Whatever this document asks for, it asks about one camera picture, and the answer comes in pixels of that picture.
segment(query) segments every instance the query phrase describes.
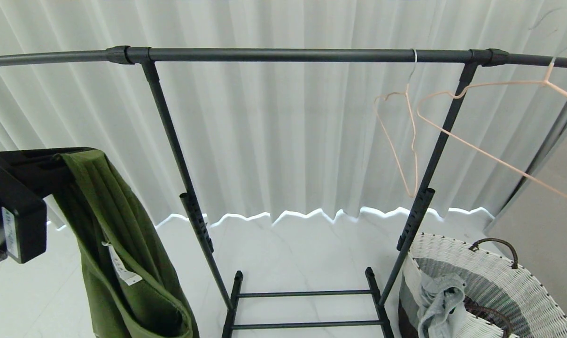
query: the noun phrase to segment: care label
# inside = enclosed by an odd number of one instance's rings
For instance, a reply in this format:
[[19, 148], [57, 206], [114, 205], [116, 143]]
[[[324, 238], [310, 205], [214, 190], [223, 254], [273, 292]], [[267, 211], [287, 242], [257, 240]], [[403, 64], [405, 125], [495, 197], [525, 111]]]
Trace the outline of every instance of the care label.
[[127, 268], [124, 266], [123, 261], [120, 259], [120, 257], [116, 253], [116, 250], [114, 250], [114, 247], [111, 244], [102, 243], [102, 245], [108, 247], [108, 250], [110, 252], [110, 257], [112, 259], [112, 265], [114, 265], [114, 270], [116, 271], [116, 274], [118, 274], [118, 277], [122, 279], [125, 283], [127, 283], [128, 286], [131, 286], [143, 279], [135, 272], [127, 270]]
[[10, 210], [1, 207], [1, 215], [4, 220], [4, 235], [6, 236], [6, 249], [14, 257], [20, 259], [18, 250], [18, 236], [16, 235], [16, 219]]

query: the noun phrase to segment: clothes hanger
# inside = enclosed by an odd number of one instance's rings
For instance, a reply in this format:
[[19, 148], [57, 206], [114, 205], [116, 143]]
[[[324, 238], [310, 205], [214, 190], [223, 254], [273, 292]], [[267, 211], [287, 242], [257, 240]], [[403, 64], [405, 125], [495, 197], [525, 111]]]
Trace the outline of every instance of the clothes hanger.
[[[381, 128], [384, 130], [384, 134], [386, 135], [386, 138], [388, 139], [388, 142], [390, 143], [390, 147], [392, 148], [392, 154], [394, 154], [396, 166], [398, 167], [398, 170], [400, 171], [400, 176], [401, 176], [401, 179], [402, 179], [402, 183], [404, 183], [404, 188], [406, 190], [406, 194], [408, 194], [408, 197], [411, 197], [411, 198], [415, 197], [417, 195], [417, 186], [418, 186], [418, 182], [419, 182], [419, 170], [418, 170], [419, 165], [418, 165], [418, 162], [417, 162], [417, 152], [415, 151], [415, 137], [417, 136], [417, 129], [415, 128], [415, 118], [414, 118], [413, 113], [412, 113], [411, 101], [408, 98], [409, 83], [411, 82], [411, 77], [412, 77], [412, 74], [415, 72], [415, 68], [417, 68], [417, 51], [416, 51], [416, 49], [413, 49], [412, 51], [415, 53], [415, 64], [413, 65], [412, 71], [411, 71], [410, 75], [408, 76], [408, 79], [406, 80], [405, 91], [404, 92], [391, 92], [387, 95], [379, 95], [375, 98], [375, 100], [373, 100], [373, 113], [375, 114], [375, 116], [379, 120]], [[406, 182], [404, 172], [402, 171], [402, 167], [400, 165], [400, 160], [398, 160], [398, 155], [396, 154], [394, 144], [392, 143], [392, 140], [390, 139], [390, 135], [388, 135], [388, 130], [386, 129], [384, 122], [381, 120], [380, 114], [378, 114], [378, 112], [377, 112], [377, 103], [379, 102], [379, 100], [383, 99], [384, 101], [387, 101], [390, 98], [390, 96], [392, 96], [392, 95], [402, 95], [406, 98], [406, 105], [408, 107], [408, 115], [411, 118], [411, 124], [412, 124], [411, 150], [412, 150], [412, 154], [414, 155], [414, 158], [415, 158], [415, 188], [412, 191], [412, 193], [408, 188], [408, 184]]]
[[[547, 15], [549, 15], [550, 13], [557, 11], [559, 9], [567, 9], [567, 7], [559, 7], [559, 8], [555, 8], [555, 9], [551, 9], [550, 11], [548, 11], [545, 15], [543, 15], [543, 17], [541, 17], [541, 19], [539, 21], [537, 21], [531, 28], [529, 28], [530, 30], [536, 28], [541, 21], [543, 21], [543, 19], [545, 19], [547, 17]], [[531, 176], [528, 173], [525, 173], [524, 171], [521, 171], [519, 169], [517, 169], [516, 167], [512, 166], [511, 164], [500, 160], [499, 158], [496, 158], [495, 156], [481, 150], [480, 148], [474, 146], [473, 144], [461, 139], [460, 137], [454, 135], [453, 133], [445, 130], [444, 128], [438, 126], [437, 124], [435, 124], [434, 122], [428, 120], [425, 116], [421, 115], [419, 108], [421, 107], [421, 105], [423, 104], [423, 102], [425, 102], [426, 100], [433, 98], [434, 96], [438, 96], [438, 95], [442, 95], [442, 94], [447, 94], [448, 96], [450, 96], [453, 99], [459, 99], [462, 96], [464, 96], [466, 94], [466, 92], [470, 89], [470, 88], [476, 88], [479, 86], [489, 86], [489, 85], [512, 85], [512, 84], [539, 84], [540, 86], [547, 86], [549, 88], [551, 88], [552, 90], [555, 90], [556, 92], [558, 92], [559, 94], [565, 96], [565, 98], [567, 98], [567, 91], [563, 90], [562, 88], [560, 88], [559, 86], [556, 86], [554, 83], [551, 83], [549, 81], [549, 77], [552, 71], [552, 67], [554, 66], [554, 62], [557, 58], [558, 55], [560, 55], [562, 52], [566, 51], [567, 47], [563, 48], [561, 51], [559, 51], [552, 59], [550, 64], [548, 64], [548, 69], [546, 71], [546, 74], [544, 76], [543, 80], [539, 80], [539, 81], [502, 81], [502, 82], [498, 82], [498, 83], [481, 83], [481, 84], [474, 84], [474, 85], [468, 85], [466, 86], [462, 92], [458, 95], [454, 95], [452, 92], [449, 91], [443, 91], [443, 92], [435, 92], [433, 94], [429, 94], [426, 97], [422, 98], [418, 103], [417, 103], [417, 115], [424, 120], [425, 122], [427, 122], [428, 124], [434, 126], [434, 128], [440, 130], [443, 133], [446, 133], [446, 135], [453, 137], [454, 139], [456, 139], [457, 141], [460, 141], [462, 144], [465, 144], [466, 146], [473, 148], [474, 150], [477, 150], [477, 152], [480, 152], [482, 154], [484, 154], [485, 156], [491, 158], [492, 160], [495, 160], [496, 162], [504, 165], [505, 167], [508, 167], [509, 169], [511, 169], [512, 171], [515, 171], [517, 173], [519, 173], [520, 175], [532, 180], [533, 182], [536, 182], [537, 184], [540, 184], [541, 186], [547, 188], [548, 190], [555, 192], [556, 194], [562, 196], [563, 198], [567, 199], [567, 194], [565, 194], [562, 191], [559, 191], [555, 188], [553, 188], [552, 186], [546, 184], [545, 182], [537, 179], [536, 177]]]

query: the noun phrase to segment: brown handle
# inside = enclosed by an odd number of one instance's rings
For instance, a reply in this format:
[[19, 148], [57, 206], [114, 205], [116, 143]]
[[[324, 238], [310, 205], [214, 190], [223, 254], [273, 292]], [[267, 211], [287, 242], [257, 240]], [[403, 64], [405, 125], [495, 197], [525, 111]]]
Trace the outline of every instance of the brown handle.
[[477, 250], [479, 250], [479, 245], [481, 243], [484, 243], [484, 242], [498, 242], [498, 243], [501, 243], [501, 244], [505, 244], [505, 246], [508, 246], [509, 250], [511, 250], [511, 254], [513, 255], [513, 264], [511, 264], [511, 268], [517, 269], [517, 252], [515, 251], [515, 248], [513, 248], [511, 243], [507, 242], [506, 240], [499, 239], [499, 238], [480, 239], [477, 242], [473, 243], [473, 245], [469, 248], [469, 250], [471, 250], [472, 252], [476, 252]]
[[509, 338], [509, 336], [511, 336], [511, 334], [513, 333], [513, 325], [511, 325], [511, 321], [509, 321], [509, 318], [507, 318], [502, 313], [494, 309], [491, 309], [489, 307], [483, 307], [473, 304], [465, 304], [465, 309], [480, 318], [482, 316], [474, 312], [485, 312], [488, 313], [489, 315], [494, 315], [495, 318], [502, 319], [502, 321], [505, 322], [505, 327], [506, 327], [506, 329], [503, 330], [503, 338]]

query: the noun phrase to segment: horizontal hanging rod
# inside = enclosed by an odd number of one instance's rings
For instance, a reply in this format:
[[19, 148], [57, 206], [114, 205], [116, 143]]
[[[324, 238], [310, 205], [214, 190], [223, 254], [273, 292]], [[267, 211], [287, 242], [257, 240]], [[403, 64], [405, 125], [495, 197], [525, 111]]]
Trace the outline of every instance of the horizontal hanging rod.
[[343, 327], [343, 326], [371, 326], [371, 325], [382, 325], [382, 321], [237, 324], [233, 326], [233, 329], [234, 330], [299, 329], [304, 327]]
[[[500, 49], [470, 49], [468, 51], [417, 49], [418, 62], [476, 62], [481, 66], [497, 66], [500, 64], [548, 66], [551, 59], [551, 56], [511, 54]], [[95, 61], [136, 64], [142, 61], [414, 62], [414, 60], [415, 56], [412, 49], [150, 48], [116, 46], [103, 51], [0, 55], [0, 67]], [[567, 58], [557, 58], [555, 66], [567, 68]]]
[[297, 291], [297, 292], [255, 292], [240, 293], [240, 298], [261, 297], [307, 297], [307, 296], [337, 296], [337, 295], [371, 295], [371, 290], [335, 290], [335, 291]]

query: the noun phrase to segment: olive green cloth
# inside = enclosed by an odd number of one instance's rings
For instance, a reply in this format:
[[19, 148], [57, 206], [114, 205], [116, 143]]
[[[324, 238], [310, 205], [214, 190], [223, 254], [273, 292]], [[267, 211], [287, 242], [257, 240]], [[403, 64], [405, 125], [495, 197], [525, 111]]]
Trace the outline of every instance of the olive green cloth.
[[[131, 188], [100, 150], [61, 156], [75, 182], [54, 197], [77, 236], [96, 336], [197, 338], [174, 267]], [[108, 243], [141, 281], [129, 286], [118, 276]]]

